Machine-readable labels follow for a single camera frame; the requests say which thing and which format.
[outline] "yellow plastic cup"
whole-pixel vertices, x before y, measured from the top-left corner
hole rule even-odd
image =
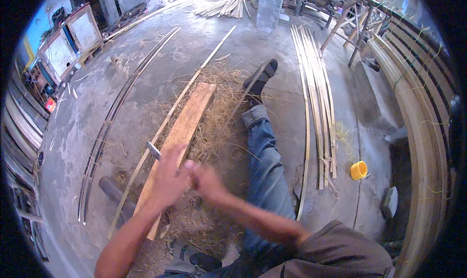
[[[367,165],[362,160],[356,164],[353,164],[350,167],[350,176],[354,180],[358,180],[358,179],[365,177],[367,173],[368,173]]]

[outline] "cuffed jeans hem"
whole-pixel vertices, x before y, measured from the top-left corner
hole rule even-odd
[[[253,106],[250,110],[242,113],[242,119],[247,128],[250,128],[258,121],[267,120],[269,122],[268,112],[263,105]]]

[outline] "brown shirt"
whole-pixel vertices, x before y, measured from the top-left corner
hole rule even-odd
[[[377,242],[334,220],[300,245],[296,259],[260,277],[379,277],[392,266],[388,252]]]

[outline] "foot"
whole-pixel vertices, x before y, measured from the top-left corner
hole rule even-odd
[[[204,254],[200,249],[191,245],[186,239],[176,240],[173,248],[173,259],[166,267],[166,273],[193,273],[199,267],[206,272],[214,271],[222,267],[222,262]]]
[[[248,79],[243,83],[243,88],[247,89],[252,85],[247,94],[247,100],[250,109],[256,105],[262,104],[261,92],[268,80],[274,76],[277,71],[277,60],[270,59],[263,63]]]

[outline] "blue jeans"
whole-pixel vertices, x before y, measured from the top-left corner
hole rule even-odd
[[[248,128],[248,150],[257,157],[250,155],[247,201],[277,215],[295,219],[289,188],[283,176],[281,155],[277,152],[266,108],[256,105],[243,113],[242,119]],[[247,229],[240,257],[231,265],[204,275],[165,273],[158,277],[256,277],[292,258],[292,252]]]

